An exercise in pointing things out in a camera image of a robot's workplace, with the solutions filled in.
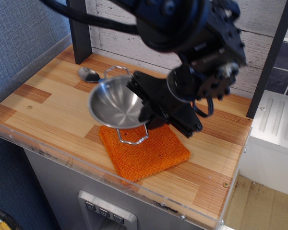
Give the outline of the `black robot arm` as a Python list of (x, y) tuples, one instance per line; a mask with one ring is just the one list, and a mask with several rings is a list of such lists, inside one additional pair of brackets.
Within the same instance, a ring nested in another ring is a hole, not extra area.
[(246, 63), (234, 24), (239, 15), (232, 0), (139, 2), (136, 26), (143, 42), (181, 60), (166, 79), (136, 71), (127, 84), (142, 100), (138, 120), (147, 129), (172, 124), (186, 137), (202, 130), (199, 118), (213, 114), (213, 99), (230, 94)]

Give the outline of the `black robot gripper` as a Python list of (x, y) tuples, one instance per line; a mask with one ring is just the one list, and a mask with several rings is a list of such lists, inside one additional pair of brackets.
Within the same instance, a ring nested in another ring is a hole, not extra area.
[(168, 89), (166, 79), (135, 71), (127, 87), (142, 100), (138, 120), (148, 129), (171, 124), (187, 138), (203, 129), (191, 104), (175, 98)]

